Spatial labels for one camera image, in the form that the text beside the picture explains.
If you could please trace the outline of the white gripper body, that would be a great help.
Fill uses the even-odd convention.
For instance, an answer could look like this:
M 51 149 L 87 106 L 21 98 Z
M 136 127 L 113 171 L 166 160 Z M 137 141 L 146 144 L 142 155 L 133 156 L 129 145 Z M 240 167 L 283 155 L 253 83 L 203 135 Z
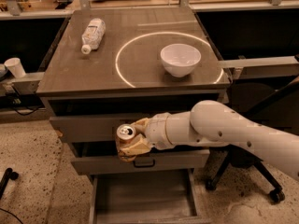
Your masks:
M 170 148 L 170 142 L 166 135 L 166 121 L 169 113 L 157 114 L 149 119 L 145 129 L 147 140 L 158 150 Z

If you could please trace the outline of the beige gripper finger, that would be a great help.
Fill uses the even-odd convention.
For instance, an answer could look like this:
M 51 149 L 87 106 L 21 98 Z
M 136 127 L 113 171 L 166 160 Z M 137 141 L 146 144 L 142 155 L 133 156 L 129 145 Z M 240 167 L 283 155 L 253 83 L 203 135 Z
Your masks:
M 144 133 L 148 126 L 149 121 L 150 120 L 148 118 L 139 119 L 133 122 L 131 126 L 135 129 L 136 133 Z
M 143 134 L 138 134 L 134 138 L 128 140 L 118 140 L 118 154 L 123 159 L 132 159 L 136 156 L 149 153 L 152 144 Z

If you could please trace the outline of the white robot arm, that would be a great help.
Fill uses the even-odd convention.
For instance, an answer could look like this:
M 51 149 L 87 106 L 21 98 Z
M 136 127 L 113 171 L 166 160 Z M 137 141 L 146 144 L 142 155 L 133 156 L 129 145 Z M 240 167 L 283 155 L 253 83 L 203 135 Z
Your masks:
M 116 147 L 124 161 L 154 148 L 181 145 L 240 147 L 299 180 L 299 136 L 253 122 L 216 101 L 201 101 L 187 112 L 162 113 L 122 124 L 116 131 Z

